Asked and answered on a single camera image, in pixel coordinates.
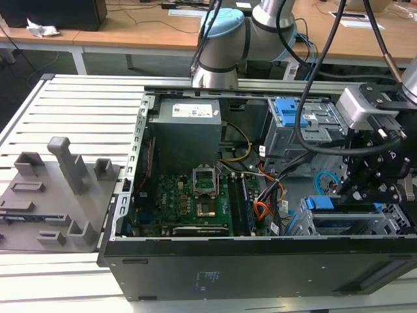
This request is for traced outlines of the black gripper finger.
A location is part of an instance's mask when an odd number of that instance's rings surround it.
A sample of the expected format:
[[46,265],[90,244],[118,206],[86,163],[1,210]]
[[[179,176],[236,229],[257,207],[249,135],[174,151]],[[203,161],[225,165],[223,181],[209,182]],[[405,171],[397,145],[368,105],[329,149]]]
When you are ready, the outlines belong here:
[[403,203],[406,194],[402,186],[393,183],[379,186],[368,184],[362,188],[359,185],[344,184],[341,186],[341,199],[347,203]]
[[[349,130],[345,148],[351,149],[370,149],[378,147],[383,141],[373,131]],[[344,184],[359,185],[360,188],[368,184],[383,184],[381,178],[377,176],[383,163],[382,153],[366,156],[343,156],[343,162],[347,165],[346,176],[339,186],[341,195],[341,186]]]

